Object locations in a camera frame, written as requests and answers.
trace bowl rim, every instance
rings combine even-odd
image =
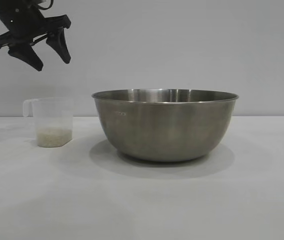
[[[211,93],[223,93],[233,95],[231,98],[220,99],[220,100],[211,100],[211,101],[159,101],[159,102],[151,102],[151,101],[127,101],[127,100],[118,100],[118,99],[109,99],[105,97],[98,96],[99,94],[107,93],[107,92],[120,92],[127,90],[143,90],[143,91],[156,91],[156,90],[181,90],[181,91],[198,91],[198,92],[211,92]],[[212,104],[212,103],[221,103],[221,102],[230,102],[237,100],[239,96],[234,93],[226,92],[226,91],[214,91],[214,90],[201,90],[201,89],[181,89],[181,88],[132,88],[132,89],[116,89],[116,90],[106,90],[99,91],[92,94],[94,99],[108,101],[108,102],[118,102],[118,103],[130,103],[130,104],[156,104],[156,105],[175,105],[175,104]]]

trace table surface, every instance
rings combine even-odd
[[[0,118],[0,240],[284,240],[284,116],[233,117],[207,157],[124,158],[96,117],[60,148]]]

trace metal mixing bowl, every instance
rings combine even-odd
[[[213,150],[229,125],[236,94],[128,89],[93,94],[109,142],[135,158],[179,162]]]

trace cable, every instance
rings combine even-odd
[[[40,10],[48,10],[53,6],[53,4],[54,4],[54,0],[51,0],[51,3],[48,7],[42,7],[42,6],[39,6],[38,4],[36,4],[36,7]]]

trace white wall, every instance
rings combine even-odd
[[[0,116],[51,96],[94,115],[92,93],[126,88],[233,92],[236,115],[284,115],[284,0],[56,0],[43,14],[70,17],[72,62],[40,43],[39,73],[0,50]]]

